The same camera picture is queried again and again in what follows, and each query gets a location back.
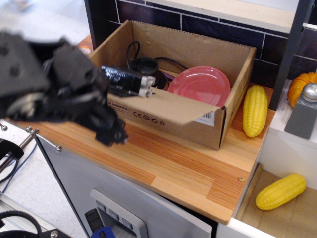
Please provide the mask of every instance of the metal rod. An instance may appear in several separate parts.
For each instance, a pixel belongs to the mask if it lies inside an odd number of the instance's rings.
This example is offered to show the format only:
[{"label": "metal rod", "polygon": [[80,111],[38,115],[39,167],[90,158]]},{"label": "metal rod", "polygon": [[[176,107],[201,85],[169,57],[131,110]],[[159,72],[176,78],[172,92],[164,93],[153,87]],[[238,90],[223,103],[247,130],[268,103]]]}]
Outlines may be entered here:
[{"label": "metal rod", "polygon": [[[33,130],[32,128],[29,126],[28,128],[26,128],[26,132],[27,133],[32,133]],[[44,137],[42,137],[40,134],[36,134],[36,136],[42,140],[44,140],[46,143],[48,143],[49,145],[53,146],[55,148],[55,150],[57,152],[61,152],[63,150],[63,148],[60,145],[54,145],[53,143],[51,143],[49,140],[45,139]]]},{"label": "metal rod", "polygon": [[[33,139],[34,137],[39,133],[39,130],[34,130],[19,146],[21,149],[24,149]],[[15,156],[10,155],[7,160],[0,166],[0,173],[9,166],[9,164],[14,160]]]}]

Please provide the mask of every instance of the cardboard box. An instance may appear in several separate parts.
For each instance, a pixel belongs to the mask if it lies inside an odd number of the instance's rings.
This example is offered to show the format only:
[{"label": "cardboard box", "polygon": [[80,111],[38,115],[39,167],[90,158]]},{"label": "cardboard box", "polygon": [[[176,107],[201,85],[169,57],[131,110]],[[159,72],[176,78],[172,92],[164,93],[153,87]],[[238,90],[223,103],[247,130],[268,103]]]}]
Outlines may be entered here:
[{"label": "cardboard box", "polygon": [[[153,95],[148,98],[120,98],[109,94],[109,104],[121,118],[218,150],[248,88],[256,48],[126,21],[94,51],[90,59],[98,67],[115,65],[127,68],[126,51],[133,41],[139,41],[141,45],[138,57],[164,56],[188,68],[203,65],[221,70],[230,81],[230,95],[225,106],[219,108],[154,88]],[[168,61],[160,61],[159,66],[176,74],[184,70]]]}]

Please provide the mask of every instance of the toy corn cob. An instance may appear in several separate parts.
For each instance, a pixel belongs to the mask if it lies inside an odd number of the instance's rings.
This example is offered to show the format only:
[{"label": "toy corn cob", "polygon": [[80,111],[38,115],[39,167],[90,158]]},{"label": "toy corn cob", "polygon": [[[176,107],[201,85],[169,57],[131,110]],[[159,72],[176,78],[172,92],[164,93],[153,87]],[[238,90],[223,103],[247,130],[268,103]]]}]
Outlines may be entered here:
[{"label": "toy corn cob", "polygon": [[263,189],[256,198],[256,205],[262,210],[271,210],[292,200],[306,188],[305,178],[291,174]]},{"label": "toy corn cob", "polygon": [[249,137],[261,133],[267,115],[267,95],[261,86],[248,89],[243,105],[243,130]]}]

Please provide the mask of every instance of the warning label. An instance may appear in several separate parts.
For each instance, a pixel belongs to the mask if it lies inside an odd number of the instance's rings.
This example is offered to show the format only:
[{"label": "warning label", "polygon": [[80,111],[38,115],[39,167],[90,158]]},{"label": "warning label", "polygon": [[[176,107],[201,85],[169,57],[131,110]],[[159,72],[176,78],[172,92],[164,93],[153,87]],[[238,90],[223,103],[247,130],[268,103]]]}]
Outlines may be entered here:
[{"label": "warning label", "polygon": [[111,101],[108,101],[108,105],[112,107],[113,109],[115,109],[117,112],[131,115],[130,109],[124,105],[113,103]]}]

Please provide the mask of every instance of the orange pumpkin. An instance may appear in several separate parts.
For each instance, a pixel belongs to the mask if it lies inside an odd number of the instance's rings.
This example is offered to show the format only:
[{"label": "orange pumpkin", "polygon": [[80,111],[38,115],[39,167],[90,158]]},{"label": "orange pumpkin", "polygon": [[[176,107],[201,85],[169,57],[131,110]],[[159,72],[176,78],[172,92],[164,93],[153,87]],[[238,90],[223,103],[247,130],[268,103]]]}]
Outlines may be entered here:
[{"label": "orange pumpkin", "polygon": [[306,84],[317,83],[317,73],[302,73],[289,86],[287,97],[292,107],[295,106]]}]

